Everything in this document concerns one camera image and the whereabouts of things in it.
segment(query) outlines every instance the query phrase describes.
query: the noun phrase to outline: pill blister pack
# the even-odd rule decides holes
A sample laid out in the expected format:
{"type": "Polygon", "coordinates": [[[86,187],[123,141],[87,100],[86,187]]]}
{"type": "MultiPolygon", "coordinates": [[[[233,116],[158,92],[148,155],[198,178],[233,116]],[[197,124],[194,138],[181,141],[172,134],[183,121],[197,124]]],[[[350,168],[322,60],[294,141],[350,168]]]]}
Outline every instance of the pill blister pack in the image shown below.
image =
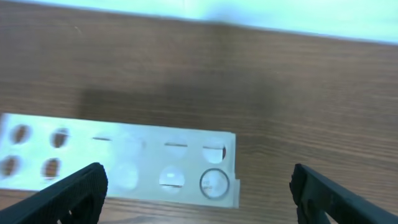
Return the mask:
{"type": "Polygon", "coordinates": [[[42,190],[99,162],[108,197],[239,206],[235,134],[3,114],[0,189],[42,190]]]}

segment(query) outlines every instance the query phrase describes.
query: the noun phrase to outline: light blue panel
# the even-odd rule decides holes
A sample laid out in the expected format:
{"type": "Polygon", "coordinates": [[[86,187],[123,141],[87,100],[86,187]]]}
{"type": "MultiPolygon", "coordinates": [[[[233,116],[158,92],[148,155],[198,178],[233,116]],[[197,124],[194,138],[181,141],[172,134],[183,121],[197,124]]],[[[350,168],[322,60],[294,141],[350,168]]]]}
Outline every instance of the light blue panel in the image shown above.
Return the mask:
{"type": "Polygon", "coordinates": [[[397,0],[15,0],[398,44],[397,0]]]}

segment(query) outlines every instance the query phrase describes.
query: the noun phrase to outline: wood grain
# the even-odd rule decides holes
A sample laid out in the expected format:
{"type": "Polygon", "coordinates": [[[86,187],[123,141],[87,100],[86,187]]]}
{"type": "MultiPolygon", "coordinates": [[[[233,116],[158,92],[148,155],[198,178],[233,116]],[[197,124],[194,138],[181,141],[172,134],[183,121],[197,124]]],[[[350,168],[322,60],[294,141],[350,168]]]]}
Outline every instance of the wood grain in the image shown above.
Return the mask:
{"type": "MultiPolygon", "coordinates": [[[[295,223],[298,162],[398,214],[397,61],[391,45],[0,2],[1,111],[237,134],[239,210],[107,199],[102,224],[295,223]]],[[[0,208],[30,194],[3,190],[0,208]]]]}

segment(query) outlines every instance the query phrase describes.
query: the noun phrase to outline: white surface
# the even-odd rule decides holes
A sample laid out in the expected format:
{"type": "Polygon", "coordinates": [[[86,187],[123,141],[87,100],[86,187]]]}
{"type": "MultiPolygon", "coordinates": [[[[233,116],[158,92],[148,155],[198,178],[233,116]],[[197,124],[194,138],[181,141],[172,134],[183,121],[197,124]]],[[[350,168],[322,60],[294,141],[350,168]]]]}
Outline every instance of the white surface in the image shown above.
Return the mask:
{"type": "Polygon", "coordinates": [[[1,173],[2,189],[42,190],[92,162],[99,162],[108,176],[109,197],[238,206],[233,133],[20,114],[4,114],[1,130],[0,160],[4,162],[9,156],[19,158],[19,166],[11,176],[1,173]],[[30,131],[16,144],[12,141],[13,130],[20,125],[28,126],[30,131]],[[68,136],[63,146],[55,148],[52,136],[60,128],[67,129],[68,136]],[[225,158],[222,150],[212,149],[207,154],[203,147],[209,144],[223,145],[225,158]],[[58,176],[45,178],[43,166],[53,158],[60,161],[58,176]],[[200,178],[208,169],[220,169],[228,176],[225,197],[212,200],[202,194],[200,178]]]}
{"type": "Polygon", "coordinates": [[[398,44],[396,0],[14,0],[398,44]]]}

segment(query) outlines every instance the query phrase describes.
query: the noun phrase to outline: tabletop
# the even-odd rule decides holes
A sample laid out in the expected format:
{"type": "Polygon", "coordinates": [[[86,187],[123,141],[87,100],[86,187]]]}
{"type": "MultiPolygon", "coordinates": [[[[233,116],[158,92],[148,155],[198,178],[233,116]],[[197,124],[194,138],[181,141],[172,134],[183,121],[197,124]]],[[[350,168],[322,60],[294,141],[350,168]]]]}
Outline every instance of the tabletop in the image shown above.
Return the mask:
{"type": "MultiPolygon", "coordinates": [[[[393,45],[0,2],[1,112],[236,133],[239,209],[108,198],[102,224],[295,223],[296,163],[398,214],[397,61],[393,45]]],[[[31,194],[2,190],[0,209],[31,194]]]]}

